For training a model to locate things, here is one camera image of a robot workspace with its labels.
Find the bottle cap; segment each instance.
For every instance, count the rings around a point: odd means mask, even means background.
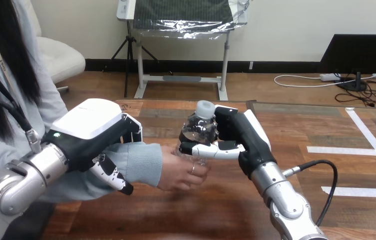
[[[211,119],[214,116],[214,111],[216,107],[212,102],[209,101],[198,101],[197,109],[195,110],[195,115],[202,119]]]

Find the woman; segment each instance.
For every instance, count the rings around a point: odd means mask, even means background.
[[[40,136],[67,113],[45,65],[40,58],[33,28],[23,0],[0,0],[0,54],[6,63],[6,78],[0,66],[0,82]],[[0,100],[10,101],[0,93]],[[22,129],[8,112],[0,108],[0,168],[30,152]],[[158,144],[128,143],[108,147],[105,153],[130,182],[140,182],[162,190],[188,190],[201,184],[208,169],[195,166],[171,154],[172,148]],[[71,172],[48,187],[41,200],[67,202],[91,200],[112,192],[88,172]]]

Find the hand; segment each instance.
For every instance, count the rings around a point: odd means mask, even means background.
[[[173,148],[162,146],[163,152],[163,169],[161,170],[161,178],[158,188],[164,191],[173,190],[189,190],[191,184],[200,185],[207,178],[210,170],[207,166],[195,164],[193,174],[192,168],[194,163],[172,154]]]

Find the finger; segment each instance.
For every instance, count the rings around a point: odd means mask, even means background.
[[[191,185],[189,183],[180,182],[174,188],[178,190],[188,191],[191,189]]]
[[[204,178],[203,177],[199,177],[199,176],[194,176],[194,175],[190,175],[190,174],[187,174],[186,177],[185,177],[185,181],[190,183],[190,184],[195,184],[195,185],[200,185],[204,182]]]
[[[189,174],[192,174],[194,176],[197,176],[197,177],[203,177],[205,176],[209,171],[209,167],[207,166],[201,166],[198,162],[195,163],[195,167],[194,167],[194,171],[192,172],[192,169],[191,171],[189,171],[188,173]]]

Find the white chair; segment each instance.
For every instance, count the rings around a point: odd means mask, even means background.
[[[49,75],[54,84],[59,83],[72,76],[78,75],[85,70],[85,58],[78,51],[67,44],[42,37],[39,20],[33,9],[30,0],[23,0],[31,18],[36,38],[38,40],[39,50],[48,68]],[[68,86],[57,88],[59,92],[68,92]]]

